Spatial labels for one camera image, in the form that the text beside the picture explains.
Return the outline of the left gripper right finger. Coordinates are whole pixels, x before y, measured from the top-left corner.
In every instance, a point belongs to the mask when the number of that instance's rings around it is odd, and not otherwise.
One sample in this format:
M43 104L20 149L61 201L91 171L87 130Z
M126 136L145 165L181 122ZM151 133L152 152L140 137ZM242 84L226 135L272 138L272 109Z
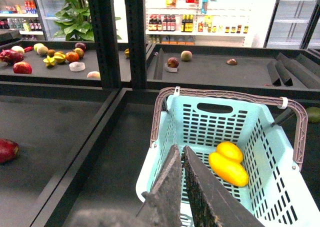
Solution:
M188 201L196 227L263 226L187 145L183 148L182 161Z

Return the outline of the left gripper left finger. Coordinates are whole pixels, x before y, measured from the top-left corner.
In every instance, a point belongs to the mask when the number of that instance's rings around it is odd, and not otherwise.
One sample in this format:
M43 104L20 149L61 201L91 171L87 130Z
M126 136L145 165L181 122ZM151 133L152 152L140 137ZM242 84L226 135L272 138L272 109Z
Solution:
M147 227L180 227L182 163L177 145L172 145L150 191L136 214Z

